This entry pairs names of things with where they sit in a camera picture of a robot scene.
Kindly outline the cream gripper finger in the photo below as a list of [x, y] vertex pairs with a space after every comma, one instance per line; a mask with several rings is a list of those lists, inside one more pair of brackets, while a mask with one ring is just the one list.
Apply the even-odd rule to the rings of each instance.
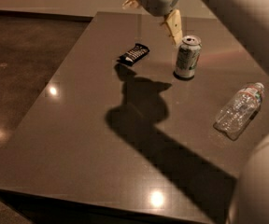
[[165, 15], [163, 17], [162, 26], [168, 32], [168, 36], [171, 38], [172, 44], [177, 46], [182, 41], [183, 37], [180, 11], [175, 9], [171, 13]]
[[140, 4], [138, 0], [126, 0], [122, 4], [122, 8], [123, 9], [129, 9], [129, 8], [137, 9], [137, 8], [140, 8]]

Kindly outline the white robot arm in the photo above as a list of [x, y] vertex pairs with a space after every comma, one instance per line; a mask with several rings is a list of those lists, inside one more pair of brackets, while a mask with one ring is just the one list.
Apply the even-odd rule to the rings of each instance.
[[[126, 0], [163, 17], [174, 43], [180, 41], [178, 0]], [[202, 0], [244, 47], [266, 76], [269, 87], [269, 0]], [[269, 224], [269, 134], [254, 147], [234, 188], [226, 224]]]

